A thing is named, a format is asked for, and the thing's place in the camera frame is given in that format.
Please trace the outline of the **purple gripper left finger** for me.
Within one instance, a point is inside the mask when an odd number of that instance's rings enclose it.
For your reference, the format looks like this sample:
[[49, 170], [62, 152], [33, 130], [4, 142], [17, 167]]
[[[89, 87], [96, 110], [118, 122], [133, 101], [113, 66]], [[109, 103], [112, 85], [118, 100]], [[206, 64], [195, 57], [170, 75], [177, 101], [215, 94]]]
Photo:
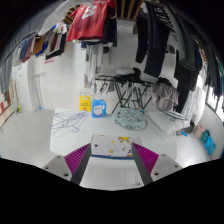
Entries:
[[65, 162], [71, 171], [71, 181], [79, 185], [87, 167], [89, 158], [91, 156], [91, 144], [86, 144], [64, 157]]

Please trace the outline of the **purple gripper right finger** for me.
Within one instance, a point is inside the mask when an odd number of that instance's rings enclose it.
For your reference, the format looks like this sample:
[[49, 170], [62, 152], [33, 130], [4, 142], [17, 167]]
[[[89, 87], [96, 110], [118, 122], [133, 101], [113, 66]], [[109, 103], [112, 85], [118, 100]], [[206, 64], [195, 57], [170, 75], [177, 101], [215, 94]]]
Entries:
[[159, 155], [136, 143], [132, 144], [131, 151], [143, 184], [148, 185], [152, 183], [151, 172]]

